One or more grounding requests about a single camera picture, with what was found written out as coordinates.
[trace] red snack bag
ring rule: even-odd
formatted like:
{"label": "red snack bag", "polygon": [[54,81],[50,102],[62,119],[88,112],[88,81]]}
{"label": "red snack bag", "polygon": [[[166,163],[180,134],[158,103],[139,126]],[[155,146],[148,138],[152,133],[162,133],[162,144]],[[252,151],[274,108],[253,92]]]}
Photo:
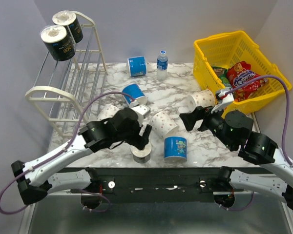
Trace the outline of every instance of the red snack bag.
{"label": "red snack bag", "polygon": [[[245,61],[238,62],[227,72],[227,78],[233,88],[244,84],[245,82],[256,77],[259,77],[259,75],[251,71],[251,65],[246,63]],[[241,89],[238,89],[235,92],[235,98],[238,101],[246,100],[250,97],[252,93],[254,93],[257,89],[266,84],[267,81],[267,79],[259,79],[254,81],[253,83],[248,84],[247,86],[244,86]]]}

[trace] yellow basket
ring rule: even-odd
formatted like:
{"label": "yellow basket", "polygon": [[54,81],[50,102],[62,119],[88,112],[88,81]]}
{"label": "yellow basket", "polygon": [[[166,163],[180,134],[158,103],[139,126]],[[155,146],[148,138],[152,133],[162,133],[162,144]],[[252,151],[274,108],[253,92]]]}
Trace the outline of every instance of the yellow basket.
{"label": "yellow basket", "polygon": [[[225,88],[211,66],[229,69],[240,61],[251,64],[251,70],[259,75],[280,77],[288,89],[292,89],[292,85],[282,75],[278,67],[268,61],[260,52],[259,46],[243,31],[221,33],[196,40],[194,48],[193,75],[202,89],[210,89],[215,93],[215,91]],[[244,114],[258,111],[278,95],[284,93],[282,85],[277,80],[273,78],[268,80],[267,84],[252,94],[252,98],[233,102],[225,109],[224,115],[233,110],[239,110]]]}

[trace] plastic bottle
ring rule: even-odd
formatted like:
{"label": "plastic bottle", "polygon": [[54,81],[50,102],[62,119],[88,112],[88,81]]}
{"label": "plastic bottle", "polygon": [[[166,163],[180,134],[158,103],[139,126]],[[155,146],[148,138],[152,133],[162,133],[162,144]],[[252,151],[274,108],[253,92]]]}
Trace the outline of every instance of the plastic bottle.
{"label": "plastic bottle", "polygon": [[165,79],[167,76],[168,57],[166,51],[162,50],[159,57],[157,57],[157,78]]}

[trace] marble surface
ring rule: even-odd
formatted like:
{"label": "marble surface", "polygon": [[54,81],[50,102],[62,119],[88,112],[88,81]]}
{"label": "marble surface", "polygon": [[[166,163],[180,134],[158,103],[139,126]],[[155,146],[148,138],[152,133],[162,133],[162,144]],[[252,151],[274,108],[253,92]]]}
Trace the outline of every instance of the marble surface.
{"label": "marble surface", "polygon": [[[108,64],[108,75],[103,81],[103,74],[99,77],[98,87],[103,86],[104,92],[121,91],[127,85],[136,83],[146,95],[147,106],[151,108],[151,113],[145,119],[144,125],[149,122],[151,117],[161,110],[167,111],[179,125],[177,135],[188,140],[188,161],[182,164],[167,164],[163,160],[164,141],[153,131],[150,134],[152,143],[151,160],[145,164],[135,162],[130,153],[129,145],[121,146],[108,150],[104,149],[95,154],[81,158],[70,167],[253,167],[254,165],[243,161],[237,156],[237,152],[230,152],[210,131],[199,132],[193,130],[187,132],[183,126],[180,113],[189,112],[186,106],[185,97],[193,92],[200,91],[201,88],[192,74],[192,63],[178,63],[168,65],[168,75],[163,81],[156,78],[156,64],[148,64],[146,76],[130,78],[125,63]],[[84,93],[83,106],[89,101],[91,82],[89,79]],[[106,103],[111,103],[119,108],[126,107],[124,99],[120,95],[109,95],[101,100],[100,108]],[[90,120],[95,120],[97,115],[98,102],[93,105]],[[68,132],[72,132],[73,125],[67,127]],[[53,150],[67,139],[62,139],[54,133],[49,150]]]}

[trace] white wall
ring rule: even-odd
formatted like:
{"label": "white wall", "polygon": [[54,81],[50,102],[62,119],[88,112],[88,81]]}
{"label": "white wall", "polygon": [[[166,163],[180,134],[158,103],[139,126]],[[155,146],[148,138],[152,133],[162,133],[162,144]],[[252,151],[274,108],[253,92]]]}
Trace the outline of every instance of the white wall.
{"label": "white wall", "polygon": [[[270,61],[276,63],[293,85],[293,0],[279,0],[255,40]],[[287,154],[293,158],[293,89],[286,137]],[[281,145],[285,97],[281,96],[256,113],[260,129]]]}
{"label": "white wall", "polygon": [[62,10],[80,11],[98,26],[105,59],[125,62],[144,55],[156,61],[193,62],[193,42],[245,30],[255,38],[277,0],[35,0],[45,21]]}
{"label": "white wall", "polygon": [[[11,163],[29,161],[47,150],[52,129],[24,98],[46,53],[39,32],[45,26],[32,0],[0,1],[0,190],[13,178]],[[23,206],[14,184],[3,208]],[[22,214],[0,214],[0,233],[18,232]]]}

